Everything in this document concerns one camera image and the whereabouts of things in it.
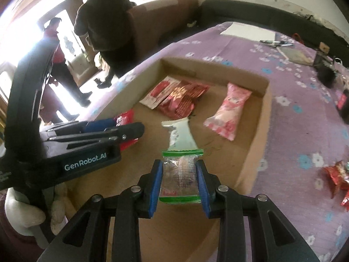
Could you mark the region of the white gloved left hand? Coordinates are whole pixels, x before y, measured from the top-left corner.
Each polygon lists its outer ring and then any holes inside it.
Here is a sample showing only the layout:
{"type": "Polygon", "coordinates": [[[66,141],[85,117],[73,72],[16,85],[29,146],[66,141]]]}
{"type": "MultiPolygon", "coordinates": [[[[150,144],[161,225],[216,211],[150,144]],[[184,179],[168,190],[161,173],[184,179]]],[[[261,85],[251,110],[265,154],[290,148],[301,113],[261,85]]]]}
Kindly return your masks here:
{"type": "MultiPolygon", "coordinates": [[[[50,210],[50,228],[57,235],[67,224],[69,218],[76,213],[65,183],[54,187],[54,200],[50,210]]],[[[39,208],[20,202],[15,198],[14,188],[7,190],[5,199],[5,214],[13,229],[23,236],[33,236],[31,227],[39,226],[45,219],[45,213],[39,208]]]]}

